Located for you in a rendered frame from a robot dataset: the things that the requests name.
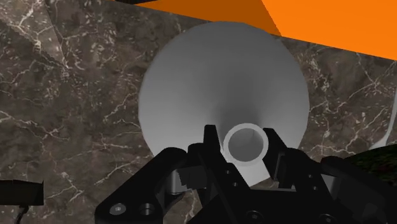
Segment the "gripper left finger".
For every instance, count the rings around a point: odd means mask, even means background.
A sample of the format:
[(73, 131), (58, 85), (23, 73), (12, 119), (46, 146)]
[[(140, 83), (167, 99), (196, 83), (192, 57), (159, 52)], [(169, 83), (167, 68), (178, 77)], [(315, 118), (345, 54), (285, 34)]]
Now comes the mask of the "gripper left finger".
[(188, 150), (166, 148), (104, 199), (95, 224), (164, 224), (185, 192), (198, 190), (202, 209), (187, 224), (249, 224), (250, 188), (220, 152), (213, 125)]

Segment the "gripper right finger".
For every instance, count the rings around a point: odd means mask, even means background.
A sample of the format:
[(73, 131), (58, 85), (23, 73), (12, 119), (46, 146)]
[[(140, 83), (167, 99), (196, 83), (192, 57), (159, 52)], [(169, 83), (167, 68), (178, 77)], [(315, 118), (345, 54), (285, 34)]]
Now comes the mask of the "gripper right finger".
[(294, 188), (310, 214), (303, 224), (397, 224), (397, 189), (347, 159), (328, 156), (316, 162), (289, 148), (265, 128), (263, 162), (280, 188)]

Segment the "white narrow-necked vase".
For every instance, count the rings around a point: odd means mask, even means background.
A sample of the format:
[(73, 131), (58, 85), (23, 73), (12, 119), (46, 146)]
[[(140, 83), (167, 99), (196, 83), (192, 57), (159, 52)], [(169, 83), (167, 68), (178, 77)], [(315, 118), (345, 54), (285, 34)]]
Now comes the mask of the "white narrow-necked vase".
[(152, 154), (187, 149), (215, 125), (223, 156), (250, 186), (269, 178), (264, 129), (297, 148), (308, 116), (307, 83), (292, 54), (264, 30), (237, 22), (176, 36), (157, 53), (139, 91), (139, 123)]

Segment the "white curved utensil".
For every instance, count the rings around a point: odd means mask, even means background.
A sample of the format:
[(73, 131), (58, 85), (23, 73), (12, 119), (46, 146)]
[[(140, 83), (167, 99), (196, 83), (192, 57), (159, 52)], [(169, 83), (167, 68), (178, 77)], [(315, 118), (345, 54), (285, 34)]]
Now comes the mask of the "white curved utensil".
[(397, 117), (397, 88), (396, 88), (396, 91), (394, 94), (394, 99), (393, 99), (393, 104), (392, 104), (392, 112), (391, 112), (391, 116), (390, 116), (390, 120), (389, 120), (389, 123), (387, 126), (386, 133), (379, 141), (377, 141), (376, 143), (371, 145), (369, 150), (384, 147), (387, 144), (387, 140), (393, 130), (393, 125), (394, 125), (394, 121), (395, 121), (396, 117)]

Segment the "orange robot stand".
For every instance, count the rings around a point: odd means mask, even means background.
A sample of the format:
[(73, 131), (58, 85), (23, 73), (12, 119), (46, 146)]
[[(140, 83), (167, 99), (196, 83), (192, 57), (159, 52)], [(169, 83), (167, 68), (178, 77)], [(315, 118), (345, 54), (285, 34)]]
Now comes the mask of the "orange robot stand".
[(112, 0), (397, 60), (397, 0)]

